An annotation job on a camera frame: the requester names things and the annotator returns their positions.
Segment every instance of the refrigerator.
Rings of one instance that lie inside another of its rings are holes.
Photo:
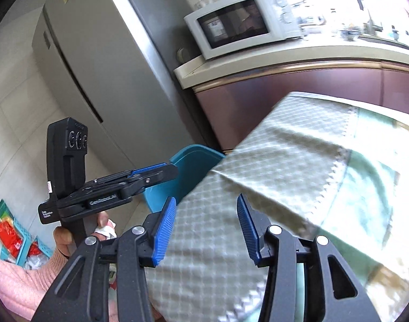
[[[89,128],[111,172],[220,150],[192,89],[173,70],[200,55],[186,0],[46,0],[32,47],[61,109]]]

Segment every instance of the microwave knob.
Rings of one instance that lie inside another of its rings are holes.
[[[294,20],[294,16],[292,13],[287,12],[287,13],[282,13],[281,19],[284,23],[292,23],[292,21]]]
[[[287,0],[273,0],[273,2],[279,7],[285,7],[288,4]]]

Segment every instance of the white microwave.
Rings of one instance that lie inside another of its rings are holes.
[[[219,0],[184,19],[205,59],[301,36],[287,0]]]

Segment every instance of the trash bin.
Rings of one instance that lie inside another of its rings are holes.
[[[168,196],[179,203],[224,157],[224,154],[199,144],[183,148],[170,159],[178,167],[178,177],[145,190],[150,211],[161,211]]]

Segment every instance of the sink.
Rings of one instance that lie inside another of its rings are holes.
[[[398,42],[395,40],[387,40],[385,38],[378,38],[378,37],[373,37],[373,36],[368,36],[368,35],[360,35],[358,39],[364,40],[367,42],[375,42],[378,44],[386,44],[390,46],[401,47],[401,48],[404,48],[405,50],[409,50],[408,45],[402,44],[401,42]]]

